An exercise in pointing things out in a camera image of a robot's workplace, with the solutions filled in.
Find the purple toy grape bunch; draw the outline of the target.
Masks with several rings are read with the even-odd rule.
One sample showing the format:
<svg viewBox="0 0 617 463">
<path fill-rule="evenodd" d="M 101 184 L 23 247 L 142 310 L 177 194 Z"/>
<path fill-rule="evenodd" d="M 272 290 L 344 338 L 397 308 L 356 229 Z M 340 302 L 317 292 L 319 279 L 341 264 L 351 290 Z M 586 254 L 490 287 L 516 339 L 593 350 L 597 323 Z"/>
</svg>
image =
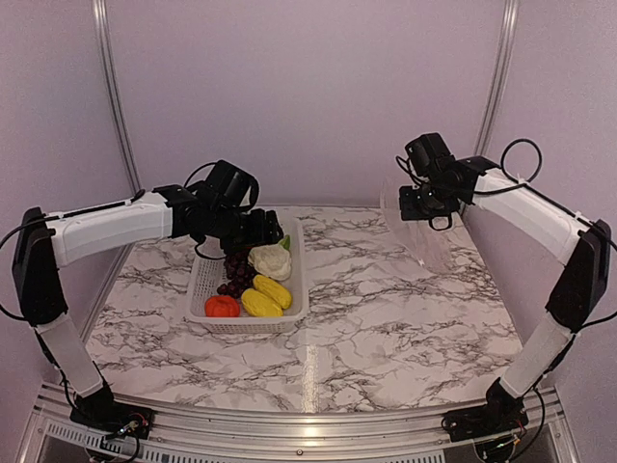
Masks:
<svg viewBox="0 0 617 463">
<path fill-rule="evenodd" d="M 217 287 L 218 295 L 239 299 L 246 289 L 253 286 L 253 279 L 257 272 L 249 264 L 249 252 L 249 250 L 244 250 L 226 256 L 224 259 L 225 281 Z"/>
</svg>

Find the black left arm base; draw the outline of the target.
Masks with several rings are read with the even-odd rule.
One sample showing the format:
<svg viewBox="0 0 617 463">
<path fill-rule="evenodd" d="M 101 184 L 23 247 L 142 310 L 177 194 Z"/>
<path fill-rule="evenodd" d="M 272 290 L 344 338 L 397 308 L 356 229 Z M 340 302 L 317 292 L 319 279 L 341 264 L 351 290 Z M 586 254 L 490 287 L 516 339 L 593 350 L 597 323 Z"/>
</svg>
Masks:
<svg viewBox="0 0 617 463">
<path fill-rule="evenodd" d="M 134 433 L 140 439 L 146 439 L 150 432 L 153 411 L 147 407 L 116 401 L 109 385 L 104 383 L 103 387 L 92 395 L 76 395 L 69 418 L 72 422 L 116 435 L 119 435 L 123 427 L 136 422 Z"/>
</svg>

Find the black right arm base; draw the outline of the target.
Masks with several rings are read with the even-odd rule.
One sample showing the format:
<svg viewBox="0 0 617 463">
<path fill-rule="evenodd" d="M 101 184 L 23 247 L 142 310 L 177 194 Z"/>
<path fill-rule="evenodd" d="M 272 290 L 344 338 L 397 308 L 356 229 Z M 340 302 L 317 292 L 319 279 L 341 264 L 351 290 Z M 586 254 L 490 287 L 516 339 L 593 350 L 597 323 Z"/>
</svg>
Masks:
<svg viewBox="0 0 617 463">
<path fill-rule="evenodd" d="M 528 423 L 523 398 L 511 396 L 498 378 L 486 392 L 483 405 L 450 410 L 443 415 L 441 426 L 452 442 L 460 442 L 522 429 Z"/>
</svg>

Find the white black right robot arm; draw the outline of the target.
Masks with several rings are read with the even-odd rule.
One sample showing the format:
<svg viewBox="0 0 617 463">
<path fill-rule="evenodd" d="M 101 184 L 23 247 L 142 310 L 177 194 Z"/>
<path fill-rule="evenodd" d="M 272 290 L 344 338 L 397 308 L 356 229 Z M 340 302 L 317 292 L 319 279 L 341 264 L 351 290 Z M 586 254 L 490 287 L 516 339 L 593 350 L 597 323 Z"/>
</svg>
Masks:
<svg viewBox="0 0 617 463">
<path fill-rule="evenodd" d="M 457 160 L 446 151 L 429 153 L 410 145 L 396 159 L 412 185 L 399 190 L 404 221 L 450 220 L 462 204 L 488 211 L 537 243 L 560 265 L 560 276 L 540 275 L 534 263 L 523 281 L 539 280 L 553 288 L 523 350 L 486 393 L 477 422 L 497 432 L 515 416 L 515 404 L 565 357 L 577 334 L 592 325 L 589 316 L 608 285 L 610 256 L 616 245 L 611 227 L 591 221 L 506 173 L 502 163 L 476 156 Z"/>
</svg>

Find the clear zip top bag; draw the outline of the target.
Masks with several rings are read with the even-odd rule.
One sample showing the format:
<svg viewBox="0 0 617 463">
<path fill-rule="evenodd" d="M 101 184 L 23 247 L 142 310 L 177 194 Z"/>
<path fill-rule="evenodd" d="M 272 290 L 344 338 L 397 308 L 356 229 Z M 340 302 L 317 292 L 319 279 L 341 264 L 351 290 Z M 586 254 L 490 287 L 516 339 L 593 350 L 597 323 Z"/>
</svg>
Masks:
<svg viewBox="0 0 617 463">
<path fill-rule="evenodd" d="M 436 274 L 448 272 L 452 255 L 445 232 L 432 230 L 425 221 L 403 221 L 399 187 L 391 177 L 382 182 L 380 208 L 389 231 L 420 267 Z"/>
</svg>

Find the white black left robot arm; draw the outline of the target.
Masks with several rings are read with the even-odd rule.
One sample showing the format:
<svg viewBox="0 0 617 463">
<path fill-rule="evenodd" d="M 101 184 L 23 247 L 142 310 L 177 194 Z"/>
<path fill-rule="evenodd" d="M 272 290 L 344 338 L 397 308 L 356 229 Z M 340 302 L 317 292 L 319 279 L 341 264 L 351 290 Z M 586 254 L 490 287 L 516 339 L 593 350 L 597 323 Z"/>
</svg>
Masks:
<svg viewBox="0 0 617 463">
<path fill-rule="evenodd" d="M 275 212 L 243 204 L 246 193 L 208 191 L 202 183 L 140 191 L 134 197 L 71 212 L 24 213 L 13 229 L 13 280 L 20 313 L 43 352 L 77 394 L 77 412 L 102 429 L 121 422 L 121 407 L 81 341 L 69 314 L 59 270 L 104 251 L 156 238 L 219 240 L 229 254 L 275 244 L 282 228 Z"/>
</svg>

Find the white toy cauliflower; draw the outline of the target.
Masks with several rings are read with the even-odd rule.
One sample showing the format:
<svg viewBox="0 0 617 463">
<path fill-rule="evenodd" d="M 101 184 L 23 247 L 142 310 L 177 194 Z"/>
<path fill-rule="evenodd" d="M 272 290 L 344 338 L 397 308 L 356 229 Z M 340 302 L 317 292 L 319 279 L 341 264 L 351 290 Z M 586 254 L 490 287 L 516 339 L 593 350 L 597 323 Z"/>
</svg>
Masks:
<svg viewBox="0 0 617 463">
<path fill-rule="evenodd" d="M 290 236 L 286 234 L 276 244 L 254 247 L 248 262 L 257 273 L 278 282 L 285 281 L 292 272 L 290 244 Z"/>
</svg>

